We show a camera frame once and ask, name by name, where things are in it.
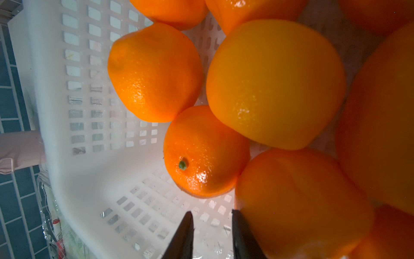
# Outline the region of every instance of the white plastic basket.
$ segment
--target white plastic basket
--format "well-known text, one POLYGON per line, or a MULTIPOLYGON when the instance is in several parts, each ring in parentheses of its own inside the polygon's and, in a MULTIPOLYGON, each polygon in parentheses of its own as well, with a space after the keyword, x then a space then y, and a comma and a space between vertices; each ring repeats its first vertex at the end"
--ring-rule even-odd
MULTIPOLYGON (((151 22, 129 0, 26 0, 24 8, 51 185, 73 230, 98 258, 156 259, 190 210, 194 257, 233 258, 233 192, 197 199, 180 191, 163 161, 169 124, 140 121, 109 80, 113 41, 151 22)), ((310 0, 299 21, 333 43, 348 84, 381 40, 351 25, 334 0, 310 0)), ((208 14, 185 33, 207 73, 223 32, 208 14)), ((197 103, 206 103, 205 91, 197 103)), ((312 147, 335 155, 337 117, 312 147)), ((265 148, 252 143, 252 156, 265 148)))

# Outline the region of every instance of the orange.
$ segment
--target orange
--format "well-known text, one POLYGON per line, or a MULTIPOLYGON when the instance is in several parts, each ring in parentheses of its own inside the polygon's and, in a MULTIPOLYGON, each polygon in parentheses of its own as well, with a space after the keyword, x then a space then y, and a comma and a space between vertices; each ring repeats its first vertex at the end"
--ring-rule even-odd
POLYGON ((249 159, 248 139, 222 124, 208 106, 183 111, 165 135, 167 171, 192 195, 211 197, 229 191, 249 159))
POLYGON ((413 259, 414 216, 391 206, 375 213, 371 232, 349 254, 350 259, 413 259))
POLYGON ((211 14, 226 35, 256 19, 296 20, 308 0, 206 0, 211 14))
POLYGON ((235 206, 269 259, 338 259, 368 234, 374 211, 333 158, 273 149, 236 184, 235 206))
POLYGON ((172 121, 194 105, 203 83, 194 44, 162 23, 115 41, 108 74, 126 108, 148 122, 172 121))
POLYGON ((339 121, 345 173, 369 196, 414 215, 414 23, 363 65, 339 121))
POLYGON ((204 0, 130 0, 132 5, 154 22, 182 31, 201 23, 208 13, 204 0))
POLYGON ((206 90, 211 111, 230 128, 265 145, 297 150, 335 115, 345 72, 331 43, 314 30, 255 20, 223 40, 206 90))
POLYGON ((345 15, 362 28, 388 35, 414 21, 413 0, 338 0, 345 15))

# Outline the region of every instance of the square hole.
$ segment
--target square hole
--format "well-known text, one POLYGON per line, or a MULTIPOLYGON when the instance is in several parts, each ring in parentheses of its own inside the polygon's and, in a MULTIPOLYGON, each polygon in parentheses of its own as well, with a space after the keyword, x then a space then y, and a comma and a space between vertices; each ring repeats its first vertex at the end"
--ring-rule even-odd
POLYGON ((106 216, 108 216, 110 213, 112 212, 111 208, 108 208, 104 211, 101 212, 101 218, 105 218, 106 216))
POLYGON ((101 20, 101 12, 90 6, 88 6, 88 16, 96 21, 101 20))
POLYGON ((227 202, 230 202, 231 201, 231 196, 226 194, 226 196, 224 197, 224 200, 227 201, 227 202))
POLYGON ((114 12, 118 13, 118 14, 120 14, 120 13, 121 13, 121 5, 120 5, 120 4, 118 4, 118 3, 117 3, 117 2, 115 2, 115 1, 111 1, 111 2, 110 2, 110 4, 109 4, 109 9, 110 9, 111 11, 114 11, 114 12))
POLYGON ((212 226, 212 227, 218 227, 220 225, 220 221, 218 220, 218 219, 216 219, 216 218, 213 218, 213 220, 211 221, 211 223, 210 223, 210 226, 212 226))
POLYGON ((79 62, 80 53, 77 51, 72 51, 70 49, 65 49, 65 59, 79 62))
POLYGON ((85 135, 75 135, 71 137, 72 144, 85 142, 85 135))
POLYGON ((138 14, 132 10, 129 10, 128 12, 128 17, 134 21, 134 22, 138 22, 138 14))
POLYGON ((209 208, 215 208, 215 207, 216 207, 216 204, 217 204, 217 202, 215 202, 215 201, 210 201, 210 202, 208 203, 208 206, 209 206, 209 208))
POLYGON ((134 212, 132 212, 131 216, 133 218, 137 218, 142 213, 142 209, 138 208, 134 212))
POLYGON ((109 17, 109 24, 114 28, 121 29, 121 20, 113 16, 109 17))
POLYGON ((83 118, 83 110, 69 110, 69 118, 83 118))
POLYGON ((82 89, 82 83, 75 82, 75 81, 68 81, 67 89, 70 91, 80 91, 82 89))
POLYGON ((128 226, 128 224, 126 222, 122 222, 119 226, 116 227, 115 232, 117 232, 118 234, 121 233, 126 227, 128 226))
POLYGON ((129 202, 127 205, 125 205, 124 210, 129 211, 133 206, 135 206, 135 204, 133 202, 129 202))
POLYGON ((118 204, 118 205, 121 205, 121 204, 123 204, 125 201, 127 200, 127 197, 125 197, 125 196, 123 196, 122 198, 120 198, 116 203, 118 204))
POLYGON ((207 222, 207 220, 208 220, 208 218, 209 218, 209 217, 210 217, 210 215, 209 215, 208 213, 204 212, 204 213, 201 215, 200 220, 201 220, 202 222, 207 222))
POLYGON ((103 145, 103 144, 101 144, 101 145, 93 145, 93 146, 92 146, 92 150, 93 150, 94 152, 101 152, 101 151, 104 151, 104 145, 103 145))
POLYGON ((82 131, 84 130, 83 122, 72 122, 69 124, 71 131, 82 131))
POLYGON ((103 122, 92 122, 91 124, 92 124, 92 129, 94 129, 94 130, 104 128, 104 123, 103 122))
POLYGON ((102 118, 104 116, 104 112, 100 110, 91 110, 91 117, 92 118, 102 118))
POLYGON ((85 147, 72 148, 72 155, 82 155, 86 153, 85 147))
POLYGON ((151 219, 151 216, 146 214, 144 217, 142 217, 142 219, 140 220, 140 223, 145 225, 148 223, 148 221, 151 219))
POLYGON ((104 134, 103 133, 98 133, 98 134, 93 134, 92 135, 92 141, 100 141, 100 140, 104 140, 104 134))
POLYGON ((220 205, 218 212, 222 215, 224 215, 224 213, 226 212, 226 207, 224 207, 223 205, 220 205))
POLYGON ((111 217, 110 220, 108 220, 108 224, 110 226, 112 226, 113 224, 115 224, 115 222, 117 222, 120 219, 120 217, 118 216, 118 214, 115 214, 113 217, 111 217))
POLYGON ((157 228, 159 227, 159 223, 158 222, 156 222, 156 221, 153 221, 152 222, 152 224, 148 227, 148 229, 151 231, 151 232, 155 232, 156 230, 157 230, 157 228))

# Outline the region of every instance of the blue tile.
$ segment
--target blue tile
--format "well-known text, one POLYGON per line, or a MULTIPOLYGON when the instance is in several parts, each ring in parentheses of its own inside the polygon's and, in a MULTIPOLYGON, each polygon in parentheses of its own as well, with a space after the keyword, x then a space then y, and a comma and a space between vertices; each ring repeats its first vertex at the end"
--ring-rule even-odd
POLYGON ((11 174, 0 174, 0 184, 4 183, 4 182, 8 182, 12 180, 12 175, 11 174))
POLYGON ((40 168, 39 168, 39 166, 38 165, 34 165, 33 166, 33 173, 34 174, 38 174, 40 172, 40 168))
POLYGON ((39 226, 42 221, 40 219, 39 206, 37 205, 36 195, 32 195, 22 199, 24 215, 26 216, 27 228, 29 230, 39 226))
POLYGON ((49 250, 46 248, 35 256, 36 259, 50 259, 49 250))
POLYGON ((0 208, 5 222, 21 216, 13 183, 0 186, 0 208))
POLYGON ((30 232, 30 240, 31 240, 31 245, 33 247, 33 251, 35 253, 37 251, 41 250, 42 248, 44 248, 47 245, 45 236, 43 234, 43 228, 42 227, 40 227, 38 229, 35 229, 32 232, 30 232))
POLYGON ((3 228, 0 225, 0 244, 4 244, 5 242, 6 242, 6 237, 4 236, 3 228))
POLYGON ((19 189, 20 197, 34 193, 30 167, 16 170, 14 172, 14 176, 16 177, 17 188, 19 189))
POLYGON ((23 127, 25 131, 30 130, 29 117, 27 116, 26 105, 24 104, 22 85, 20 84, 19 72, 17 68, 11 68, 13 75, 14 87, 16 89, 17 101, 19 102, 20 115, 22 116, 23 127))
POLYGON ((10 245, 16 259, 31 258, 29 241, 24 230, 23 220, 18 219, 6 225, 10 245))
POLYGON ((10 62, 10 64, 15 65, 16 60, 14 59, 12 40, 10 39, 9 28, 6 27, 6 26, 2 26, 2 27, 3 27, 4 41, 6 43, 6 49, 7 49, 7 53, 8 53, 8 56, 9 56, 9 62, 10 62))
POLYGON ((14 104, 13 90, 0 88, 0 117, 17 118, 16 105, 14 104))
POLYGON ((7 72, 6 58, 4 57, 2 44, 0 44, 0 85, 11 86, 9 73, 7 72))
POLYGON ((2 121, 2 123, 4 133, 21 131, 19 121, 2 121))
POLYGON ((0 247, 0 258, 1 259, 10 259, 9 248, 7 245, 0 247))

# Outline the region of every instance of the floor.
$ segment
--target floor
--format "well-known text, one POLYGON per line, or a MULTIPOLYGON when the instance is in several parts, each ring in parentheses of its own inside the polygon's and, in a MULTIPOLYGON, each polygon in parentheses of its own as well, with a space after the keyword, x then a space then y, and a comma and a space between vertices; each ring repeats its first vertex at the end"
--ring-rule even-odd
MULTIPOLYGON (((9 30, 0 30, 0 134, 29 131, 29 119, 14 59, 9 30)), ((36 198, 39 166, 0 174, 0 258, 49 259, 36 198)))

